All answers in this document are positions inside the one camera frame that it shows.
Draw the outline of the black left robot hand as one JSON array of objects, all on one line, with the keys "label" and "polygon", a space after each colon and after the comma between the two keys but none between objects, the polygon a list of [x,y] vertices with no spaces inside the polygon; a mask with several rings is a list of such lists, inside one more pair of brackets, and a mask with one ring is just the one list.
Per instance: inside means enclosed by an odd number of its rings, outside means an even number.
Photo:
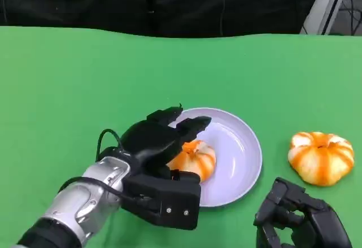
[{"label": "black left robot hand", "polygon": [[171,127],[182,112],[182,106],[157,110],[121,136],[123,149],[137,159],[146,172],[162,176],[166,165],[182,152],[183,145],[194,141],[212,120],[208,116],[197,116]]}]

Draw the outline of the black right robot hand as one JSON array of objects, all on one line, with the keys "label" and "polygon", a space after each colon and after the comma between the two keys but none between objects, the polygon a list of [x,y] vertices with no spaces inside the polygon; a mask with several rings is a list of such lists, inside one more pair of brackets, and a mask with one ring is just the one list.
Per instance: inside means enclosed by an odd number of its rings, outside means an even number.
[{"label": "black right robot hand", "polygon": [[334,209],[277,177],[255,214],[256,247],[351,247]]}]

